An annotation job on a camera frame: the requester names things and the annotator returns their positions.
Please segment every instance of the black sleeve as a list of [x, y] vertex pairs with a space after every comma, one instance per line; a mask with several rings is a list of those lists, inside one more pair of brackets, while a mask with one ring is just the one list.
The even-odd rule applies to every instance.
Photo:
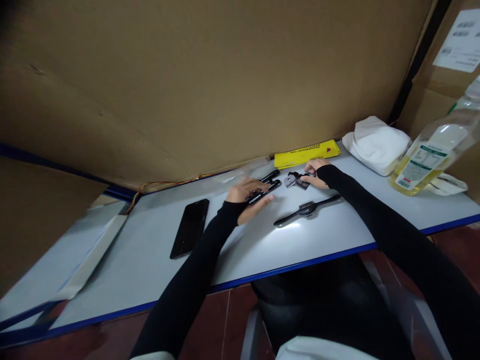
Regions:
[[130, 358], [165, 351], [178, 358], [210, 287], [225, 241], [247, 203], [225, 201], [151, 310]]
[[351, 176], [333, 165], [320, 167], [317, 176], [353, 206], [378, 248], [421, 290], [451, 356], [480, 359], [480, 296], [460, 269], [417, 228]]

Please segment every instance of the yellow packaging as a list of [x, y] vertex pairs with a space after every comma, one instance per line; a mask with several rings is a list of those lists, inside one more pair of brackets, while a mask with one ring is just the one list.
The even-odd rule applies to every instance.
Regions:
[[279, 170], [305, 164], [311, 159], [325, 159], [340, 155], [341, 151], [335, 140], [298, 150], [275, 154], [275, 167]]

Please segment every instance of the cable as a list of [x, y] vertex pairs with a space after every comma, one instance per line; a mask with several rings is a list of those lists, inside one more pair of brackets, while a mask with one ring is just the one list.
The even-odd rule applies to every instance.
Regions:
[[122, 214], [122, 215], [128, 215], [130, 214], [130, 212], [132, 211], [132, 209], [134, 208], [135, 206], [135, 202], [137, 201], [137, 198], [139, 197], [139, 195], [142, 193], [142, 190], [144, 189], [144, 187], [148, 186], [148, 185], [183, 185], [183, 184], [188, 184], [188, 183], [191, 183], [195, 180], [200, 180], [200, 179], [203, 179], [203, 178], [207, 178], [207, 177], [210, 177], [210, 176], [213, 176], [214, 174], [200, 174], [198, 175], [196, 178], [192, 179], [192, 180], [188, 180], [188, 181], [183, 181], [183, 182], [168, 182], [168, 181], [151, 181], [151, 182], [146, 182], [142, 185], [140, 185], [140, 187], [138, 188], [138, 191], [136, 192], [135, 196], [133, 197], [130, 205], [128, 206], [128, 208], [125, 210], [125, 212]]

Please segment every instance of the black smartphone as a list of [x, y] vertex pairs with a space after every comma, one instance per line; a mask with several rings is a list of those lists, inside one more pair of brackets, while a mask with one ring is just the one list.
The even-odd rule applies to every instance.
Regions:
[[209, 204], [208, 199], [203, 199], [185, 206], [175, 242], [171, 248], [170, 259], [178, 259], [190, 254], [197, 245], [204, 232]]

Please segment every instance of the floor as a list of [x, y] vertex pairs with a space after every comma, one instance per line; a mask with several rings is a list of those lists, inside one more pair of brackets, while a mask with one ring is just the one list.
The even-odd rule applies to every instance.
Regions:
[[[193, 323], [178, 360], [239, 360], [247, 318], [256, 305], [252, 287], [241, 287], [208, 295]], [[0, 351], [4, 360], [100, 360], [128, 359], [147, 319], [138, 313], [81, 330]], [[258, 360], [273, 360], [265, 328], [258, 345]]]
[[[436, 244], [465, 273], [480, 293], [480, 223], [439, 232], [431, 236]], [[410, 278], [377, 250], [361, 254], [364, 261], [375, 263], [382, 279], [422, 297]], [[208, 295], [185, 339], [180, 360], [238, 360], [247, 326], [247, 317], [257, 298], [249, 284]], [[98, 325], [85, 327], [56, 338], [0, 351], [5, 360], [96, 360], [128, 359], [137, 336], [148, 316], [138, 313]], [[265, 329], [258, 347], [258, 360], [273, 360]], [[412, 338], [417, 360], [431, 360], [421, 337]]]

